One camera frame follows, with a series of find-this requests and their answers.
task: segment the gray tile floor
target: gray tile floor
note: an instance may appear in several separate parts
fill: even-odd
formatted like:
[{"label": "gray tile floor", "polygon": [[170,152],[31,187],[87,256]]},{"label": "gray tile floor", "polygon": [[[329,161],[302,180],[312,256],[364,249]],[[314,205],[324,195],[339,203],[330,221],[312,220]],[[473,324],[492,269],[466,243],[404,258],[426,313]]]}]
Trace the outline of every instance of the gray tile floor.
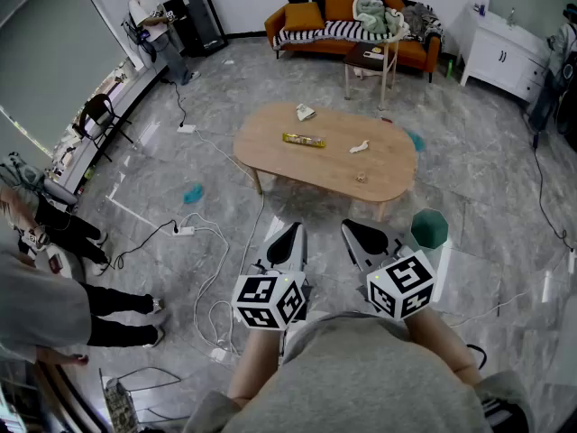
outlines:
[{"label": "gray tile floor", "polygon": [[[233,60],[234,64],[224,64]],[[244,118],[273,101],[304,102],[312,107],[378,117],[379,80],[353,81],[352,100],[343,99],[343,64],[313,55],[283,54],[276,60],[264,39],[235,41],[206,60],[189,60],[202,77],[179,88],[187,111],[204,138],[233,154],[234,136]],[[414,186],[388,206],[387,221],[404,231],[422,207],[441,210],[449,221],[450,252],[443,294],[435,308],[450,324],[478,316],[533,287],[530,293],[484,318],[456,328],[467,343],[480,345],[489,361],[489,375],[518,371],[534,407],[538,431],[554,431],[577,404],[577,388],[545,382],[556,348],[563,307],[575,280],[566,272],[566,251],[546,225],[538,207],[538,173],[519,107],[512,97],[471,79],[461,88],[457,78],[434,83],[415,73],[398,72],[388,92],[387,112],[399,126],[420,134],[426,149],[418,156]],[[107,229],[114,256],[133,249],[152,228],[106,198],[118,185],[114,200],[134,213],[161,224],[180,221],[190,212],[220,225],[230,245],[214,285],[198,302],[200,330],[214,340],[208,310],[230,299],[243,258],[244,245],[261,207],[251,180],[211,144],[197,135],[177,134],[182,117],[174,87],[158,84],[131,116],[125,131],[145,143],[132,147],[119,137],[109,148],[114,160],[101,160],[82,196],[79,214]],[[556,134],[538,151],[545,175],[544,206],[554,223],[577,236],[577,154]],[[307,277],[315,286],[312,310],[368,310],[355,291],[358,273],[351,265],[339,234],[345,217],[372,217],[375,207],[281,178],[262,177],[264,209],[256,226],[248,260],[271,223],[301,221],[308,231]],[[192,205],[183,194],[200,182],[204,196]],[[188,220],[198,225],[199,220]],[[70,371],[80,390],[105,416],[98,368],[105,376],[120,376],[143,367],[159,367],[183,382],[135,393],[137,409],[152,408],[161,415],[188,415],[208,389],[224,390],[235,357],[203,341],[194,325],[200,285],[224,252],[224,243],[204,231],[194,237],[156,234],[141,250],[124,258],[121,271],[108,271],[93,284],[130,292],[149,292],[168,303],[167,337],[152,350],[89,349],[91,364]],[[542,302],[545,272],[553,274],[551,293]],[[218,338],[226,341],[226,306],[212,313]],[[124,322],[144,322],[123,314]],[[236,323],[234,343],[242,350],[247,336]],[[169,381],[167,375],[145,371],[126,379],[129,388]],[[154,420],[148,411],[143,420]],[[164,428],[166,423],[159,424]]]}]

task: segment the sneaker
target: sneaker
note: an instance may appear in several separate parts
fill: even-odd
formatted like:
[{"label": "sneaker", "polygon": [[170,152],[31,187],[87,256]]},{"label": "sneaker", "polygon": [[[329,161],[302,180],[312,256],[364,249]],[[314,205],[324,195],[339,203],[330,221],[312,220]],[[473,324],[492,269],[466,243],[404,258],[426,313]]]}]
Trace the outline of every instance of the sneaker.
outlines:
[{"label": "sneaker", "polygon": [[164,330],[162,330],[162,327],[154,326],[154,328],[156,329],[156,333],[157,333],[156,342],[154,342],[152,344],[149,343],[148,345],[142,345],[142,348],[154,348],[157,344],[160,343],[162,338],[164,338]]},{"label": "sneaker", "polygon": [[95,276],[102,276],[102,274],[108,269],[110,266],[110,257],[106,257],[105,263],[94,263],[92,265],[92,273]]},{"label": "sneaker", "polygon": [[200,72],[195,70],[192,74],[190,74],[190,76],[187,76],[184,80],[182,80],[182,83],[180,85],[182,85],[184,87],[185,85],[188,84],[188,82],[190,80],[196,80],[199,77],[200,77]]},{"label": "sneaker", "polygon": [[156,314],[160,313],[164,309],[164,300],[163,299],[152,299],[152,311],[147,314]]}]

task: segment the hand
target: hand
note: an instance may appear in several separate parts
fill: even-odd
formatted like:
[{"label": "hand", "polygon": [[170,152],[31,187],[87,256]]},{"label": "hand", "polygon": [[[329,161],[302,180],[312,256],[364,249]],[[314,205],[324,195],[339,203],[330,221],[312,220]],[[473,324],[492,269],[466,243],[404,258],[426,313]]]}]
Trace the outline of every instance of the hand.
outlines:
[{"label": "hand", "polygon": [[90,359],[88,358],[88,355],[76,355],[76,354],[74,354],[70,358],[72,358],[70,360],[71,364],[79,365],[80,367],[84,367],[90,361]]}]

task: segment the orange sofa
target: orange sofa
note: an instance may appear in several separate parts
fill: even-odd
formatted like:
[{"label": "orange sofa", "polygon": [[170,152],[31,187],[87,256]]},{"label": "orange sofa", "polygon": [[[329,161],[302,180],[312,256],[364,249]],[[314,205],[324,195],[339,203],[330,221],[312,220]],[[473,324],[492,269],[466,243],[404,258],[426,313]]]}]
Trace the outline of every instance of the orange sofa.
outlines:
[{"label": "orange sofa", "polygon": [[[264,22],[270,46],[273,46],[274,37],[285,26],[285,6]],[[318,40],[312,43],[288,43],[281,47],[285,51],[315,51],[321,53],[347,54],[355,45],[354,41],[347,40]],[[433,81],[436,61],[441,48],[441,39],[431,37],[428,49],[418,41],[400,41],[398,43],[398,64],[416,68],[429,73],[429,83]]]}]

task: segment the person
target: person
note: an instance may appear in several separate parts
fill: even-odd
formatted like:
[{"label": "person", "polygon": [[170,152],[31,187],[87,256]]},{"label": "person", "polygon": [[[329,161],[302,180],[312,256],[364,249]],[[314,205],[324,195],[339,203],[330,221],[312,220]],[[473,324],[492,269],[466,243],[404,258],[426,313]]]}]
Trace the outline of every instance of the person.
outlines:
[{"label": "person", "polygon": [[156,346],[160,326],[132,327],[101,319],[117,311],[154,314],[160,299],[81,284],[37,270],[34,261],[0,244],[0,358],[34,363],[87,364],[81,355],[54,348],[68,345]]},{"label": "person", "polygon": [[536,101],[531,115],[526,116],[531,131],[539,134],[544,131],[549,116],[564,91],[561,69],[572,51],[577,51],[577,6],[569,4],[563,11],[567,23],[563,24],[557,34],[550,41],[551,55],[545,75],[545,83]]},{"label": "person", "polygon": [[482,380],[430,308],[405,324],[357,312],[325,317],[293,337],[280,368],[282,334],[252,330],[228,396],[208,393],[184,431],[534,431],[514,373]]},{"label": "person", "polygon": [[48,235],[54,244],[91,260],[95,276],[108,268],[110,258],[102,250],[108,233],[58,210],[42,194],[32,190],[18,170],[11,170],[6,165],[0,165],[0,210],[8,223],[25,233],[37,239]]},{"label": "person", "polygon": [[167,24],[171,20],[166,16],[164,6],[159,0],[130,0],[128,9],[134,23],[149,32],[146,40],[154,47],[158,55],[166,61],[180,85],[186,85],[191,79],[200,77],[200,72],[192,72],[180,56],[176,43],[170,35]]}]

